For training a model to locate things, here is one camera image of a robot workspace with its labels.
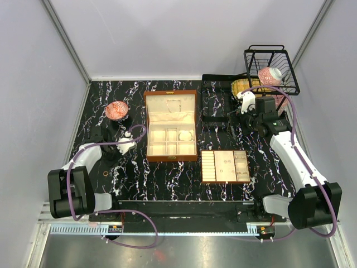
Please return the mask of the brown open jewelry box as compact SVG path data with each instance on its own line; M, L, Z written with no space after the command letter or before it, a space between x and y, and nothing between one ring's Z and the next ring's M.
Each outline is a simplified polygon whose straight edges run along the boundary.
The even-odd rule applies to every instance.
M196 90L144 92L149 162L196 161Z

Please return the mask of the pink patterned cup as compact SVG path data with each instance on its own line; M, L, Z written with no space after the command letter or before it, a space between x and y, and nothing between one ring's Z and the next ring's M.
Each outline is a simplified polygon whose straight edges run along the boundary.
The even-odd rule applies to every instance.
M283 109L288 104L287 98L283 95L275 95L274 100L277 110Z

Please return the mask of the black flat drain tray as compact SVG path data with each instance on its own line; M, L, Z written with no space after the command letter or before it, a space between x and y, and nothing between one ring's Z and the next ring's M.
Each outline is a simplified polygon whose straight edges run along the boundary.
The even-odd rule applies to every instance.
M247 78L238 75L203 74L201 77L201 119L206 123L226 123L228 116L238 108L231 90L232 82Z

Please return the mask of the brown flat jewelry tray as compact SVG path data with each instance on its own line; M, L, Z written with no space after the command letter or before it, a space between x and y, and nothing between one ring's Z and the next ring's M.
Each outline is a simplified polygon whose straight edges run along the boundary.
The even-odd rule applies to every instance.
M205 184L246 184L250 182L244 150L202 150L201 182Z

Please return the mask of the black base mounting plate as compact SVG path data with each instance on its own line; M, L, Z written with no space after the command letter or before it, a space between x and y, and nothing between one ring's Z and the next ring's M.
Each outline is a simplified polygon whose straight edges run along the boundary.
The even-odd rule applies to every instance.
M150 217L158 233L243 233L247 223L285 223L281 216L258 217L251 201L128 201L114 209L140 211Z

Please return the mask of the yellow woven plate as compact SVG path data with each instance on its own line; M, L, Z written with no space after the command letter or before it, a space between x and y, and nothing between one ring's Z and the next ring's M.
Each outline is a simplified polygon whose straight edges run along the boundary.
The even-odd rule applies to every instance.
M257 78L252 78L251 82L253 87L260 85L260 81ZM238 79L231 83L231 91L235 99L237 99L239 92L242 92L248 88L250 88L248 79ZM253 90L253 93L257 93L255 95L257 98L262 97L264 95L269 95L270 92L271 90L269 88L259 88Z

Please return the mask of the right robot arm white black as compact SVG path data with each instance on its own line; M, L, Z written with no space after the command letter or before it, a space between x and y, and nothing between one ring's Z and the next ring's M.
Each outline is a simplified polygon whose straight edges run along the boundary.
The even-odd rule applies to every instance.
M239 126L244 135L256 132L269 143L295 186L292 198L272 193L257 197L253 214L262 222L278 215L289 219L296 229L311 231L329 224L331 231L320 236L331 237L337 229L342 189L317 171L296 140L294 124L274 107L273 98L259 97L228 114L231 127Z

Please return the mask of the pink patterned bowl in rack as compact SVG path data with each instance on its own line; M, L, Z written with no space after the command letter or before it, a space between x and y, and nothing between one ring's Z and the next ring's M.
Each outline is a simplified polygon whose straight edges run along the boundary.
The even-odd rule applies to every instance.
M258 72L262 85L279 86L282 83L282 73L278 68L265 67Z

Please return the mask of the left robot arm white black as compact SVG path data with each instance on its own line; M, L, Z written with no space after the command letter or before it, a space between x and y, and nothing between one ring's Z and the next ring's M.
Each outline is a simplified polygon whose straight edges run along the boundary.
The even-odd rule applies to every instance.
M73 207L77 217L93 213L95 207L99 207L101 215L108 221L120 216L120 207L111 202L111 197L106 194L95 197L90 180L90 172L99 160L112 166L123 156L117 145L100 145L112 142L112 138L106 128L96 127L65 166L48 173L50 213L53 218L72 216L70 207Z

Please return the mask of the red patterned bowl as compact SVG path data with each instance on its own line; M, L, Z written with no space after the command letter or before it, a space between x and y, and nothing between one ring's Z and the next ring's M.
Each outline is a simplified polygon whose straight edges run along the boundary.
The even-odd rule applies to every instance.
M122 101L114 101L105 108L105 115L113 121L121 121L126 118L129 112L128 104Z

